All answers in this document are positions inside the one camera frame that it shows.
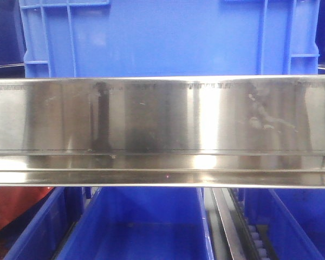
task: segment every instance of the stainless steel shelf edge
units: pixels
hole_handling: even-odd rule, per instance
[[[0,185],[325,187],[325,76],[0,80]]]

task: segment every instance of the red object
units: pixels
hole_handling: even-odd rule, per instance
[[[0,230],[51,190],[51,187],[0,187]]]

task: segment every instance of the blue plastic bin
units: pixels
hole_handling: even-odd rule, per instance
[[[0,77],[24,75],[23,27],[18,0],[0,0]]]
[[[82,212],[81,188],[55,188],[17,240],[11,242],[14,244],[4,260],[50,260]],[[15,237],[11,230],[5,233]]]
[[[319,0],[19,0],[27,77],[313,74]]]
[[[325,259],[325,190],[245,190],[249,224],[268,225],[280,260]]]
[[[201,189],[104,187],[57,259],[211,260]]]

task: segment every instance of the metal rail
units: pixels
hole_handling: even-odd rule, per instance
[[[325,76],[0,80],[0,185],[325,187]]]

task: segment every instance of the blue storage box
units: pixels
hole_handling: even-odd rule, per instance
[[[313,74],[319,0],[19,0],[27,77]]]
[[[24,53],[18,0],[0,0],[0,77],[24,76]]]
[[[50,260],[82,212],[81,188],[55,188],[49,197],[31,209],[28,215],[19,217],[18,223],[12,223],[0,232],[0,236],[8,239],[6,246],[13,244],[4,260]],[[29,221],[23,231],[22,224]]]
[[[201,189],[104,187],[57,259],[211,260]]]
[[[249,224],[268,225],[280,260],[325,260],[325,190],[245,190]]]

